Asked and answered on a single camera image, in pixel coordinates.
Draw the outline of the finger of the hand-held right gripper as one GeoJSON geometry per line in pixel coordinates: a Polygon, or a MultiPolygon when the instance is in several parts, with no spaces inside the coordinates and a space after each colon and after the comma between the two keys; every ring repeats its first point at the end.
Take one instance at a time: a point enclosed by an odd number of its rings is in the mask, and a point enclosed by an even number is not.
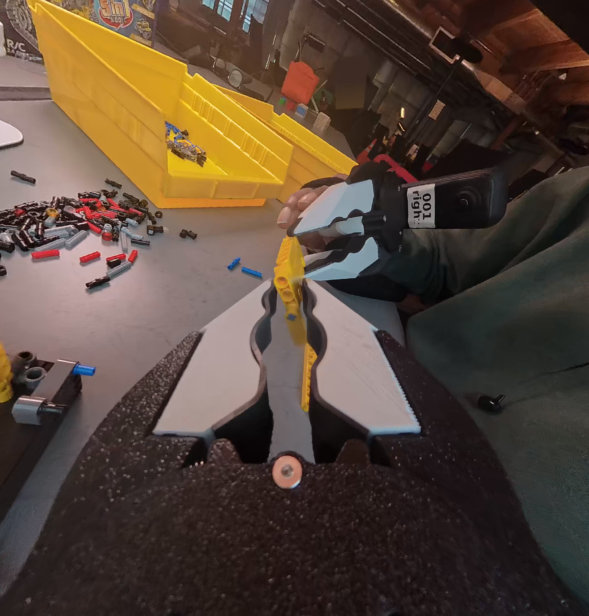
{"type": "Polygon", "coordinates": [[[304,278],[314,281],[352,280],[381,262],[381,244],[373,237],[349,236],[339,247],[304,258],[304,278]]]}
{"type": "Polygon", "coordinates": [[[377,238],[377,182],[340,182],[326,189],[292,226],[299,240],[319,236],[323,242],[347,237],[377,238]]]}

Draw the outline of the printed lego set box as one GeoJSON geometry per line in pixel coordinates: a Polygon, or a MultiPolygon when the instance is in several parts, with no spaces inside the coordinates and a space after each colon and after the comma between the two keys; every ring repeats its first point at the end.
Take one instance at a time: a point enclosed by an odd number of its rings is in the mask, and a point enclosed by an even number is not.
{"type": "MultiPolygon", "coordinates": [[[[51,1],[68,12],[90,20],[134,41],[154,44],[156,1],[51,1]]],[[[29,1],[0,1],[6,55],[43,64],[29,1]]]]}

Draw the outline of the yellow lego beam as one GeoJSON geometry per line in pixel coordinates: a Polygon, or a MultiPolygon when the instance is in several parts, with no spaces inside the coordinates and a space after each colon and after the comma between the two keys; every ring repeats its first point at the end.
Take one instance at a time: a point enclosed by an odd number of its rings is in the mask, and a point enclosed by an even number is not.
{"type": "Polygon", "coordinates": [[[317,354],[312,346],[307,341],[306,325],[302,317],[298,317],[291,323],[291,334],[293,341],[298,346],[304,347],[303,355],[303,372],[301,385],[301,408],[303,411],[309,411],[312,367],[317,359],[317,354]]]}
{"type": "Polygon", "coordinates": [[[302,280],[305,274],[304,255],[296,237],[287,236],[280,246],[274,268],[274,286],[281,298],[285,315],[300,317],[302,280]]]}

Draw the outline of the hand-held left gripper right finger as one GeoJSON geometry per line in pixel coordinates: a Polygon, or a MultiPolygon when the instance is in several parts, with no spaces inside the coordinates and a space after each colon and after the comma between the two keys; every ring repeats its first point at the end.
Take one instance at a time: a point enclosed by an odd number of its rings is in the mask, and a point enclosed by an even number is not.
{"type": "Polygon", "coordinates": [[[421,425],[381,345],[383,330],[320,283],[304,283],[309,373],[308,416],[316,463],[332,463],[344,445],[377,437],[419,437],[421,425]]]}

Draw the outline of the pile of small lego pins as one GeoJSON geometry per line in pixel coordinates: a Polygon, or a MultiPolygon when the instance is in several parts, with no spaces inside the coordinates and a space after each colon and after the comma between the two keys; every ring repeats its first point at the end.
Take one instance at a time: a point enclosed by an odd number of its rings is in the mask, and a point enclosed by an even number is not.
{"type": "Polygon", "coordinates": [[[127,272],[139,248],[149,248],[155,236],[169,233],[160,222],[161,210],[147,199],[123,190],[121,182],[106,178],[104,187],[76,196],[55,195],[49,200],[25,201],[0,210],[0,278],[8,274],[5,256],[18,253],[31,262],[55,261],[90,237],[104,248],[117,250],[102,256],[94,250],[77,257],[80,266],[104,261],[105,273],[86,282],[88,291],[108,286],[127,272]]]}

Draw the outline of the black and yellow lego model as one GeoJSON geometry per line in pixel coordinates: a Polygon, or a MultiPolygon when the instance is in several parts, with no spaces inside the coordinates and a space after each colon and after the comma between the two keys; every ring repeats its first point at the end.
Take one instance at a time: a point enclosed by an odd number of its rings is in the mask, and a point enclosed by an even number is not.
{"type": "Polygon", "coordinates": [[[25,350],[11,358],[0,342],[0,524],[96,368],[25,350]]]}

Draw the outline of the heap of grey lego connectors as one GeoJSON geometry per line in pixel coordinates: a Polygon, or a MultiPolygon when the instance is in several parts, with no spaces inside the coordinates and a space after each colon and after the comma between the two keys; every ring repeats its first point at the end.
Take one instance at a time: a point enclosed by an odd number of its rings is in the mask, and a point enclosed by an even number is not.
{"type": "Polygon", "coordinates": [[[178,158],[196,163],[204,167],[207,161],[206,151],[192,143],[186,129],[179,129],[174,124],[165,121],[165,138],[168,150],[178,158]]]}

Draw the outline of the person in green sweatshirt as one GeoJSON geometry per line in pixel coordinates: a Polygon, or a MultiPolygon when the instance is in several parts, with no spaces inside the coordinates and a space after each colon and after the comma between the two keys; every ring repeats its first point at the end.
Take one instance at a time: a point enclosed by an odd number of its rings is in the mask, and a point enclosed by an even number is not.
{"type": "Polygon", "coordinates": [[[414,317],[408,346],[471,408],[555,573],[589,608],[589,271],[519,267],[414,317]]]}

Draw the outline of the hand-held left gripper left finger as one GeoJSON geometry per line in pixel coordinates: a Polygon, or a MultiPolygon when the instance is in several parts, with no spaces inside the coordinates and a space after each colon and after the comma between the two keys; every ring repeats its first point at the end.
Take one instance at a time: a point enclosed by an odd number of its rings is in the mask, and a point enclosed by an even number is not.
{"type": "Polygon", "coordinates": [[[263,352],[272,340],[276,289],[265,281],[199,333],[152,434],[227,439],[244,463],[267,461],[273,434],[263,352]]]}

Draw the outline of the person's right hand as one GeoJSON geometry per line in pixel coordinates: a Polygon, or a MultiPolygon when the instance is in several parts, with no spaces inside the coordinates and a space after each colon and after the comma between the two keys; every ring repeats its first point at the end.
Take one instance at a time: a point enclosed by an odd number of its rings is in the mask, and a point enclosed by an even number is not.
{"type": "MultiPolygon", "coordinates": [[[[345,180],[346,176],[344,174],[337,174],[306,183],[299,190],[292,193],[284,202],[277,220],[278,227],[288,230],[330,186],[343,183],[345,180]]],[[[301,235],[298,237],[298,241],[307,249],[309,254],[327,251],[327,244],[330,242],[330,240],[326,240],[318,233],[301,235]]]]}

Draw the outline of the yellow plastic bin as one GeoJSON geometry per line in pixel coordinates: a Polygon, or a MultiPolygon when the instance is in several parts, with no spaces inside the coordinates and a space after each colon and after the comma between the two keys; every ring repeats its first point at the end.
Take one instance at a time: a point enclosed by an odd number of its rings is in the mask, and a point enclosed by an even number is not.
{"type": "Polygon", "coordinates": [[[337,174],[348,175],[357,165],[355,160],[341,153],[286,113],[280,115],[275,113],[271,104],[228,88],[221,86],[218,88],[293,145],[294,152],[288,175],[278,197],[281,202],[285,202],[292,193],[308,182],[337,174]]]}
{"type": "Polygon", "coordinates": [[[261,206],[293,146],[187,65],[47,1],[29,1],[54,102],[158,208],[261,206]],[[166,146],[165,121],[204,149],[166,146]]]}

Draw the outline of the orange container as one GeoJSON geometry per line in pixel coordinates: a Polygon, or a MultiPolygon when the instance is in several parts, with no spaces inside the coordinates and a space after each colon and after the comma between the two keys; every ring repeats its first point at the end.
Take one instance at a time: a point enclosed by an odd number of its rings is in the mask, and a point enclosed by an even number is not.
{"type": "Polygon", "coordinates": [[[282,84],[282,95],[298,104],[309,104],[320,78],[305,62],[291,61],[282,84]]]}

